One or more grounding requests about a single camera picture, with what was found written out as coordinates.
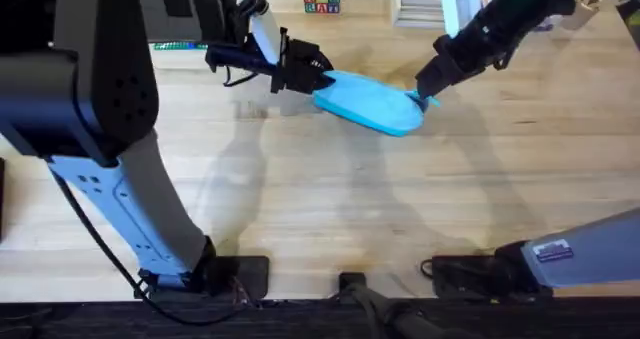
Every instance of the black mount bracket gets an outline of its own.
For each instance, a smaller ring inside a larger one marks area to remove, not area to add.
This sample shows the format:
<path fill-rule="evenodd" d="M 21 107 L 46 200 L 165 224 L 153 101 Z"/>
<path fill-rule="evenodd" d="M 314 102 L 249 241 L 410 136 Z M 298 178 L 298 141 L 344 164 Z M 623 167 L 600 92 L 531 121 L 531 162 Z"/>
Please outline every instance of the black mount bracket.
<path fill-rule="evenodd" d="M 531 274 L 520 251 L 524 243 L 501 247 L 494 255 L 435 256 L 423 265 L 431 264 L 438 298 L 493 303 L 549 300 L 553 290 Z"/>
<path fill-rule="evenodd" d="M 269 289 L 269 258 L 216 256 L 207 237 L 202 257 L 192 272 L 164 276 L 141 269 L 138 275 L 147 285 L 145 294 L 154 301 L 259 300 Z"/>

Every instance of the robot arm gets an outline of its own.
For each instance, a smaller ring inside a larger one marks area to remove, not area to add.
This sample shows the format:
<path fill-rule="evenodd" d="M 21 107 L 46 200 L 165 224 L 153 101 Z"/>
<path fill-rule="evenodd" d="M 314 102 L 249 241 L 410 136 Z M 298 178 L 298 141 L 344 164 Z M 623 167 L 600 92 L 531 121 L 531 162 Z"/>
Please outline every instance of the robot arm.
<path fill-rule="evenodd" d="M 13 33 L 0 38 L 7 140 L 101 210 L 152 292 L 215 295 L 235 277 L 263 297 L 268 259 L 217 257 L 164 169 L 148 42 L 206 43 L 212 70 L 245 68 L 271 75 L 272 91 L 307 93 L 330 83 L 318 46 L 275 26 L 265 0 L 0 0 L 0 18 Z"/>
<path fill-rule="evenodd" d="M 436 55 L 417 75 L 421 98 L 474 77 L 506 69 L 520 41 L 553 14 L 570 15 L 575 0 L 492 0 L 455 37 L 443 35 Z"/>

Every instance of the power cord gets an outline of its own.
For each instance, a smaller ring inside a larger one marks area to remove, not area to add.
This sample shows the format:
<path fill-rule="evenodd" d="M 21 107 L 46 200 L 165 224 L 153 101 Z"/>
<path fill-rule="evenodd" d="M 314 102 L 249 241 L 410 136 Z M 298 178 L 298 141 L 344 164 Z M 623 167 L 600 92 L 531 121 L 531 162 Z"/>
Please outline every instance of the power cord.
<path fill-rule="evenodd" d="M 431 259 L 426 259 L 426 260 L 423 260 L 423 261 L 420 263 L 420 273 L 422 273 L 422 276 L 424 276 L 425 278 L 427 278 L 427 279 L 429 279 L 429 280 L 433 280 L 433 273 L 432 273 L 432 272 L 430 272 L 430 271 L 428 271 L 428 270 L 426 269 L 426 267 L 427 267 L 427 266 L 431 266 L 431 263 L 432 263 L 432 262 L 433 262 L 433 261 L 432 261 Z"/>
<path fill-rule="evenodd" d="M 100 236 L 100 233 L 98 233 L 96 228 L 93 226 L 93 224 L 91 223 L 91 221 L 87 217 L 86 213 L 84 212 L 84 210 L 82 209 L 82 207 L 78 203 L 78 200 L 76 200 L 75 196 L 71 192 L 71 189 L 69 188 L 69 185 L 67 184 L 67 182 L 62 177 L 60 177 L 58 174 L 56 174 L 53 170 L 51 170 L 51 174 L 53 175 L 53 178 L 55 179 L 56 183 L 58 184 L 58 187 L 60 187 L 60 190 L 62 190 L 62 194 L 64 194 L 64 197 L 67 199 L 67 201 L 69 202 L 69 204 L 73 208 L 73 211 L 76 213 L 76 215 L 80 219 L 80 222 L 87 229 L 87 231 L 89 232 L 89 235 L 91 235 L 91 237 L 96 242 L 96 244 L 98 244 L 98 247 L 100 247 L 100 249 L 102 250 L 104 255 L 106 255 L 107 258 L 109 258 L 109 260 L 111 261 L 113 266 L 115 266 L 116 269 L 118 269 L 118 271 L 120 272 L 120 274 L 122 274 L 124 279 L 129 283 L 129 285 L 131 286 L 131 288 L 135 292 L 136 296 L 139 296 L 145 304 L 147 304 L 153 310 L 158 312 L 158 314 L 160 314 L 163 317 L 165 317 L 165 318 L 167 318 L 169 320 L 172 320 L 172 321 L 174 321 L 174 322 L 176 322 L 178 324 L 202 327 L 202 326 L 209 326 L 209 325 L 213 325 L 213 324 L 218 324 L 218 323 L 221 323 L 223 321 L 229 320 L 229 319 L 235 317 L 236 315 L 240 314 L 241 312 L 243 312 L 244 310 L 247 309 L 247 307 L 245 306 L 245 307 L 242 307 L 240 309 L 236 309 L 236 310 L 233 310 L 233 311 L 231 311 L 229 313 L 226 313 L 226 314 L 224 314 L 224 315 L 222 315 L 222 316 L 220 316 L 218 318 L 211 319 L 211 320 L 206 320 L 206 321 L 185 320 L 185 319 L 177 317 L 177 316 L 175 316 L 175 315 L 173 315 L 171 313 L 168 313 L 167 311 L 162 309 L 160 306 L 158 306 L 158 304 L 156 304 L 151 299 L 149 299 L 149 297 L 147 297 L 146 293 L 140 288 L 140 285 L 138 283 L 136 283 L 135 279 L 133 279 L 131 274 L 129 274 L 129 272 L 127 271 L 127 268 L 125 268 L 124 265 L 122 265 L 122 262 L 120 262 L 118 257 L 116 257 L 115 254 L 113 254 L 113 252 L 111 251 L 111 248 L 109 248 L 107 243 L 104 242 L 104 240 Z"/>

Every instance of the blue sponge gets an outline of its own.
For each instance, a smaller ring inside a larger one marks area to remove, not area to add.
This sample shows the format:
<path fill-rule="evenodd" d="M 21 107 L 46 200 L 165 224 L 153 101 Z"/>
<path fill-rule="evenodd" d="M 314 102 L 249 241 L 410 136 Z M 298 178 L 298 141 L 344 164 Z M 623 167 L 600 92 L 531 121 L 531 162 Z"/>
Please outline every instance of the blue sponge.
<path fill-rule="evenodd" d="M 404 136 L 422 126 L 424 112 L 405 91 L 358 74 L 324 74 L 335 83 L 313 92 L 316 106 L 393 136 Z"/>

